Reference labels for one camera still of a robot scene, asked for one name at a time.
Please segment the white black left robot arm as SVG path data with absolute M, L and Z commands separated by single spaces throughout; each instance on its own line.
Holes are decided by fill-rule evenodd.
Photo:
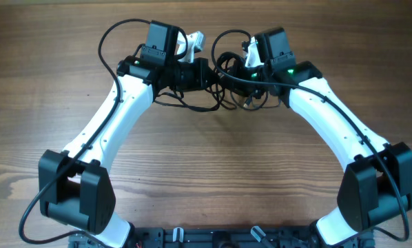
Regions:
M 177 97 L 204 90 L 218 78 L 205 58 L 197 57 L 203 33 L 149 22 L 147 40 L 112 72 L 114 84 L 82 132 L 61 152 L 46 151 L 38 165 L 41 214 L 72 227 L 76 236 L 102 247 L 142 247 L 132 223 L 115 211 L 109 173 L 114 158 L 141 114 L 158 93 Z

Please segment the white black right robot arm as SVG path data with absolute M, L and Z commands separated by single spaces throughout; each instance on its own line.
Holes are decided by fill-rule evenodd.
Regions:
M 247 99 L 274 96 L 303 117 L 338 159 L 343 177 L 336 208 L 307 228 L 278 238 L 281 247 L 370 247 L 373 233 L 396 216 L 409 237 L 412 210 L 412 150 L 390 144 L 370 130 L 333 93 L 322 72 L 297 62 L 283 28 L 249 36 L 243 53 L 215 58 L 222 85 Z

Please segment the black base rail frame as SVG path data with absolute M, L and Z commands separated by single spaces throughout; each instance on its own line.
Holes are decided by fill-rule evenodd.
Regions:
M 326 247 L 313 226 L 286 226 L 251 229 L 137 228 L 128 247 Z

